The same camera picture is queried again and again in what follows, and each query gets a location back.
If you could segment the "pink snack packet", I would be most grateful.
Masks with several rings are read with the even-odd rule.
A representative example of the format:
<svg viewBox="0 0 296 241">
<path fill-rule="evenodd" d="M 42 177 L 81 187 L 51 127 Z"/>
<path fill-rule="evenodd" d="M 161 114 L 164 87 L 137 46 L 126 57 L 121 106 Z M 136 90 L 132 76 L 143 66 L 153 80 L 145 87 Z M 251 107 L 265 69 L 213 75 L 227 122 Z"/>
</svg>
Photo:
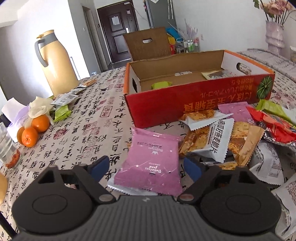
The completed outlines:
<svg viewBox="0 0 296 241">
<path fill-rule="evenodd" d="M 230 114 L 232 113 L 231 118 L 234 118 L 234 121 L 246 122 L 251 125 L 255 124 L 253 118 L 251 117 L 247 107 L 249 104 L 244 102 L 235 102 L 235 103 L 226 103 L 219 104 L 218 109 L 221 113 Z"/>
<path fill-rule="evenodd" d="M 158 194 L 182 193 L 179 173 L 181 138 L 132 128 L 127 158 L 114 176 L 114 184 L 144 189 Z"/>
</svg>

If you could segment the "red foil snack bag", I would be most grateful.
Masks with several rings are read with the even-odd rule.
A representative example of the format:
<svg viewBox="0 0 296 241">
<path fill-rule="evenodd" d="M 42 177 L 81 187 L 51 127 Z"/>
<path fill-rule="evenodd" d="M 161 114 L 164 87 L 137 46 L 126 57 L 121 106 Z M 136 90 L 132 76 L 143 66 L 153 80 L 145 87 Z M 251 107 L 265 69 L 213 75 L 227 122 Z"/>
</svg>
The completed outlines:
<svg viewBox="0 0 296 241">
<path fill-rule="evenodd" d="M 295 128 L 289 122 L 253 107 L 247 107 L 247 110 L 256 124 L 265 129 L 272 141 L 280 144 L 295 144 Z"/>
</svg>

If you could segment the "large white crisp packet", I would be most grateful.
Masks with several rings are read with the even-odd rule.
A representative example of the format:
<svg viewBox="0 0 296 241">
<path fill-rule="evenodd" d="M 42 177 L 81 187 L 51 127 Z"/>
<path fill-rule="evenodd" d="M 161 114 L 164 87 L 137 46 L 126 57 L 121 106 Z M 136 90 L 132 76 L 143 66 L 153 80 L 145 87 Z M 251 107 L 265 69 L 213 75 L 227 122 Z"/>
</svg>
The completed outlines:
<svg viewBox="0 0 296 241">
<path fill-rule="evenodd" d="M 233 126 L 234 119 L 228 118 L 189 131 L 179 148 L 179 156 L 198 155 L 224 163 Z"/>
</svg>

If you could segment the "calligraphy print tablecloth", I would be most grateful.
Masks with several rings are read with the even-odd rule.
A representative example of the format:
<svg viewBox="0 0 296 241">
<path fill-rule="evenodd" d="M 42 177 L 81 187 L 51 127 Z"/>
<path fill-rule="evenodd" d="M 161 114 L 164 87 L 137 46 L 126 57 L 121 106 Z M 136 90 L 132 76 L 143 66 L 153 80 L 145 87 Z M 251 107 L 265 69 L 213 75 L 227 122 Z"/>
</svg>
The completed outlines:
<svg viewBox="0 0 296 241">
<path fill-rule="evenodd" d="M 240 54 L 275 72 L 270 101 L 295 108 L 295 63 L 261 49 L 248 49 Z M 1 213 L 15 232 L 19 230 L 11 212 L 13 203 L 49 165 L 66 170 L 109 156 L 109 170 L 100 185 L 116 198 L 125 195 L 107 186 L 125 161 L 127 144 L 131 141 L 133 121 L 123 95 L 125 70 L 126 67 L 115 68 L 86 78 L 97 81 L 71 103 L 74 104 L 70 105 L 71 115 L 50 126 L 34 147 L 19 145 L 23 158 L 16 168 L 1 167 L 1 173 L 8 181 Z"/>
</svg>

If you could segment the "orange crisp packet right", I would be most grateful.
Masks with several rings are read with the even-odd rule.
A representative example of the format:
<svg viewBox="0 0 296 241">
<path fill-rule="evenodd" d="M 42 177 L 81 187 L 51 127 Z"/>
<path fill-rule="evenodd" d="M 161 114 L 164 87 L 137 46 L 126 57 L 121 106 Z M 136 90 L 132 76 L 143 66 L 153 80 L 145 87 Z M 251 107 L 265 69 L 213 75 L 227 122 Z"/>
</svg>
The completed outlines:
<svg viewBox="0 0 296 241">
<path fill-rule="evenodd" d="M 264 132 L 260 126 L 242 121 L 234 123 L 228 150 L 233 154 L 238 166 L 246 166 L 249 163 Z"/>
</svg>

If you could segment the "rear right orange mandarin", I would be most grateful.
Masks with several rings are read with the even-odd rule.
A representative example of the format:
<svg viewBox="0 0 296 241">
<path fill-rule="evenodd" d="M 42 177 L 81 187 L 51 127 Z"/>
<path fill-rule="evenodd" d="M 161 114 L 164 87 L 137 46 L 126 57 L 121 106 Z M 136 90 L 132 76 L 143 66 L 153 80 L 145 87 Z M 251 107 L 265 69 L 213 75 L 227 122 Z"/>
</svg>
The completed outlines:
<svg viewBox="0 0 296 241">
<path fill-rule="evenodd" d="M 50 126 L 49 118 L 46 115 L 38 116 L 31 122 L 31 126 L 39 133 L 44 133 Z"/>
</svg>

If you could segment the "glass jar with goji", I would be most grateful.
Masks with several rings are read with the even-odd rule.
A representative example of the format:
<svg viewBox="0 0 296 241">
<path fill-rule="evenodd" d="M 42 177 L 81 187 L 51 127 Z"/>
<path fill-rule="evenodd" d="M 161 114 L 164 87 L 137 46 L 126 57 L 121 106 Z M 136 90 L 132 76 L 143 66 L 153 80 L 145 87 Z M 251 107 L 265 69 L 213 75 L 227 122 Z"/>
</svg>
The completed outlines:
<svg viewBox="0 0 296 241">
<path fill-rule="evenodd" d="M 1 123 L 0 133 L 1 163 L 8 169 L 16 168 L 22 160 L 22 154 L 9 135 L 5 125 Z"/>
</svg>

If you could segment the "cream fabric flower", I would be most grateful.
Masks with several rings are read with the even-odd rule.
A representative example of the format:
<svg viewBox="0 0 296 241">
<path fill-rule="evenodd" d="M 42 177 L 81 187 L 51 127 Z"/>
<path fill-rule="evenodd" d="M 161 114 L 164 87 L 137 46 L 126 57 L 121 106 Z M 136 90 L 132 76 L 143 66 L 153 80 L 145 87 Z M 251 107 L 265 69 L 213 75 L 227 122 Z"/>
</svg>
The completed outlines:
<svg viewBox="0 0 296 241">
<path fill-rule="evenodd" d="M 46 115 L 49 118 L 50 124 L 54 125 L 53 119 L 50 117 L 50 111 L 54 107 L 53 99 L 51 98 L 42 98 L 42 97 L 36 97 L 33 102 L 30 102 L 29 104 L 29 111 L 28 111 L 28 117 L 24 122 L 24 127 L 28 128 L 31 126 L 31 123 L 34 118 L 37 118 L 42 115 Z"/>
</svg>

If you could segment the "orange cracker packet by thermos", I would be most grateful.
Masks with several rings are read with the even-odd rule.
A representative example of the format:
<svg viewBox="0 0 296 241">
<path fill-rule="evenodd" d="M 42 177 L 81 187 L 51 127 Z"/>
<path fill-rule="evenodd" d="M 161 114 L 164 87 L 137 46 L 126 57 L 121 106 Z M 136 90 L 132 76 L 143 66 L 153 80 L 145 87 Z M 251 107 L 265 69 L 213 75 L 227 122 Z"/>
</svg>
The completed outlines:
<svg viewBox="0 0 296 241">
<path fill-rule="evenodd" d="M 95 84 L 97 82 L 96 79 L 88 79 L 83 81 L 79 86 L 82 88 L 90 87 L 91 85 Z"/>
</svg>

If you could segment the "red orange cardboard box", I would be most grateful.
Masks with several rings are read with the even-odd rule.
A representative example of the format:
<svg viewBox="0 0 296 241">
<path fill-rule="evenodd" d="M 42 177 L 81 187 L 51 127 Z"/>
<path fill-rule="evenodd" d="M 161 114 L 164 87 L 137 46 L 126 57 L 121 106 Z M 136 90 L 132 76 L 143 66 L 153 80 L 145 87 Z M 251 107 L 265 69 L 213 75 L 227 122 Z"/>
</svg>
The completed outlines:
<svg viewBox="0 0 296 241">
<path fill-rule="evenodd" d="M 201 74 L 214 70 L 228 70 L 236 77 L 206 80 Z M 177 121 L 185 113 L 217 109 L 219 104 L 269 99 L 274 79 L 274 71 L 266 66 L 217 50 L 130 62 L 123 91 L 135 126 L 149 128 Z M 172 85 L 151 89 L 161 81 Z"/>
</svg>

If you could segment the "white tissue paper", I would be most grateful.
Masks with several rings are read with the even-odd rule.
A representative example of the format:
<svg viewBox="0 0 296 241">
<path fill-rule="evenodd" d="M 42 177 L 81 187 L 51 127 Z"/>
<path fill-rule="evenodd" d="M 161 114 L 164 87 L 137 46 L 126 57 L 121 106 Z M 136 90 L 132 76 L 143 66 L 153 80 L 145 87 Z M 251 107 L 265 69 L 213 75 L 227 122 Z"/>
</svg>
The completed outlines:
<svg viewBox="0 0 296 241">
<path fill-rule="evenodd" d="M 1 109 L 1 112 L 11 122 L 6 129 L 15 143 L 18 142 L 18 130 L 28 118 L 28 111 L 29 106 L 19 103 L 15 98 L 9 99 Z"/>
</svg>

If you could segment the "yellow thermos jug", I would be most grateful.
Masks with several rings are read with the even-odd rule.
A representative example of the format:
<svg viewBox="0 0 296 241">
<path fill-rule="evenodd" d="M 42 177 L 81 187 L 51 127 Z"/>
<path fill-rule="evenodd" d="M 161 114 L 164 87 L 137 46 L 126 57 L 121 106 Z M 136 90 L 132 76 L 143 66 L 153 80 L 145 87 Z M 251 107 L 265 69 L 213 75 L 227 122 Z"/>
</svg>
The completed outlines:
<svg viewBox="0 0 296 241">
<path fill-rule="evenodd" d="M 79 85 L 68 52 L 57 39 L 54 30 L 48 30 L 37 37 L 35 52 L 53 96 L 68 93 Z"/>
</svg>

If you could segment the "pink ribbed vase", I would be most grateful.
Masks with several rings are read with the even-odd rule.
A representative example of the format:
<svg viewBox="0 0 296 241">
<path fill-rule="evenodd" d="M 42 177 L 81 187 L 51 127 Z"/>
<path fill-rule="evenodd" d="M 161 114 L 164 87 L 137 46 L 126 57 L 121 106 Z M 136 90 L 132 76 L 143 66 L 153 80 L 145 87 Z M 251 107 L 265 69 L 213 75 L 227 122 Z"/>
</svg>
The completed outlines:
<svg viewBox="0 0 296 241">
<path fill-rule="evenodd" d="M 284 26 L 271 21 L 266 21 L 265 41 L 268 45 L 268 50 L 281 55 L 285 48 Z"/>
</svg>

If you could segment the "dark brown entrance door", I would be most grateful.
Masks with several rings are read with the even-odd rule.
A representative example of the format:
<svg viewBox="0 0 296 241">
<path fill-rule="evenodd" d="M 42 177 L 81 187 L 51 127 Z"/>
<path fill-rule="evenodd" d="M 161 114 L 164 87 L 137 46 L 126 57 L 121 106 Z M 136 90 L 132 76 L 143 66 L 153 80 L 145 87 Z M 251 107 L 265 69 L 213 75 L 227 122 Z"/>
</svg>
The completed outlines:
<svg viewBox="0 0 296 241">
<path fill-rule="evenodd" d="M 130 58 L 124 34 L 138 31 L 132 1 L 121 1 L 97 9 L 113 63 Z"/>
</svg>

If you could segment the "grey refrigerator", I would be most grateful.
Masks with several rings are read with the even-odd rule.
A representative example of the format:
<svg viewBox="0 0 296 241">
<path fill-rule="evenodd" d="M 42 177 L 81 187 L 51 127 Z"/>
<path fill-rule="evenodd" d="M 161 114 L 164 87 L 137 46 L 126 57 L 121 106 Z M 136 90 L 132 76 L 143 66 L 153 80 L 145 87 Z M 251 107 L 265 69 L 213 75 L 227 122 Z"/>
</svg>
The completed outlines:
<svg viewBox="0 0 296 241">
<path fill-rule="evenodd" d="M 174 14 L 173 1 L 159 0 L 151 1 L 146 0 L 145 6 L 149 20 L 150 28 L 160 27 L 177 27 Z"/>
</svg>

